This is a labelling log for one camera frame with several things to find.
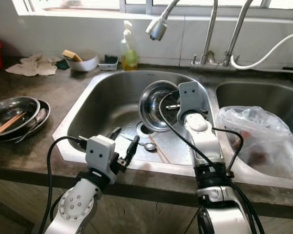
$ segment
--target stainless steel sink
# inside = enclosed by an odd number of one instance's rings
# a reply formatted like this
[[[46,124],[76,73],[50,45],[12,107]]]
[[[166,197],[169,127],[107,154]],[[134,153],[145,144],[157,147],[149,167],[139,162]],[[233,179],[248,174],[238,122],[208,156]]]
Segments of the stainless steel sink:
[[[121,135],[141,137],[142,143],[150,142],[151,136],[165,152],[170,163],[157,153],[147,152],[143,147],[138,151],[130,168],[151,172],[194,176],[192,151],[172,132],[150,133],[141,123],[138,115],[138,101],[142,91],[156,80],[169,80],[176,84],[196,80],[209,110],[208,118],[212,124],[219,108],[227,105],[259,105],[284,119],[293,132],[293,83],[278,78],[256,78],[254,76],[230,73],[199,74],[188,69],[156,68],[132,72],[108,72],[93,78],[85,91],[73,105],[62,123],[53,134],[57,139],[62,136],[105,135],[114,127],[122,127]],[[227,135],[217,132],[223,157],[226,163],[234,151]],[[116,139],[116,152],[125,155],[130,141],[119,136]],[[77,145],[69,141],[58,144],[64,160],[85,162],[85,154]],[[248,165],[237,158],[233,171],[235,181],[248,184],[293,188],[293,145],[287,155],[274,165],[261,167]]]
[[[217,90],[220,107],[223,106],[261,106],[276,114],[289,126],[293,133],[293,88],[267,82],[228,82],[221,84]],[[267,175],[293,178],[293,141],[286,142],[285,155],[272,160],[245,163]]]

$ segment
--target chrome faucet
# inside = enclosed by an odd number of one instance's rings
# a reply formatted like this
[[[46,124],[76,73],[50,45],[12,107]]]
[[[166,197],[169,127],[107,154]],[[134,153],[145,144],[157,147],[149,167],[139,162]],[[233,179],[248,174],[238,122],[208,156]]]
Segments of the chrome faucet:
[[[201,55],[201,59],[199,62],[196,62],[196,55],[194,55],[193,61],[191,62],[191,67],[202,67],[205,64],[208,65],[214,65],[218,68],[223,67],[224,69],[228,68],[230,63],[230,57],[232,55],[236,40],[238,38],[238,35],[240,33],[244,18],[246,16],[247,10],[252,3],[253,0],[247,0],[243,7],[241,8],[239,18],[237,21],[237,24],[235,26],[230,44],[228,46],[227,51],[225,52],[225,58],[223,62],[217,62],[214,58],[214,53],[212,51],[209,51],[209,45],[211,36],[214,30],[214,25],[216,21],[216,15],[217,15],[217,8],[218,8],[218,0],[214,0],[214,6],[211,11],[210,21],[209,21],[209,28],[205,40],[205,45],[203,49],[203,53]],[[167,19],[173,8],[176,6],[176,4],[179,2],[179,0],[173,0],[165,9],[165,11],[161,14],[161,16],[157,19],[152,20],[152,22],[149,24],[149,26],[146,29],[146,33],[149,34],[150,38],[152,40],[161,40],[166,28],[167,28]]]

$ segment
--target yellow dish soap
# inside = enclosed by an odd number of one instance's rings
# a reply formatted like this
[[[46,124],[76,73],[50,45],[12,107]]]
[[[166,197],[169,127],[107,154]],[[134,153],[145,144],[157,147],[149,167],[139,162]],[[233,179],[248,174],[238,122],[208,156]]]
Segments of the yellow dish soap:
[[[124,24],[124,39],[121,41],[122,67],[126,71],[136,70],[138,67],[138,56],[135,51],[131,31],[129,30],[132,24],[127,20],[124,21]]]

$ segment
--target transparent plastic bag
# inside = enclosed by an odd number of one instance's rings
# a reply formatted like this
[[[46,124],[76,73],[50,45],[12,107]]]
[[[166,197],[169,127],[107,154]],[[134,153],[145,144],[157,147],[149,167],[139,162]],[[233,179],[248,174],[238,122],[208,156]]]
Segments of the transparent plastic bag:
[[[259,106],[227,106],[219,110],[218,126],[239,132],[244,138],[240,158],[249,165],[263,165],[284,156],[285,143],[293,140],[286,123]],[[240,139],[227,134],[233,149],[240,146]]]

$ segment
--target sink drain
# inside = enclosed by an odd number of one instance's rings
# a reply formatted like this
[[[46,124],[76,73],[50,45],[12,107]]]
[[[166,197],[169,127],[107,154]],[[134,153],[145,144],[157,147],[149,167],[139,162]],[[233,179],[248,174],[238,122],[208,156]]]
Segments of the sink drain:
[[[137,134],[141,137],[148,137],[153,133],[152,130],[147,128],[142,122],[137,124]]]

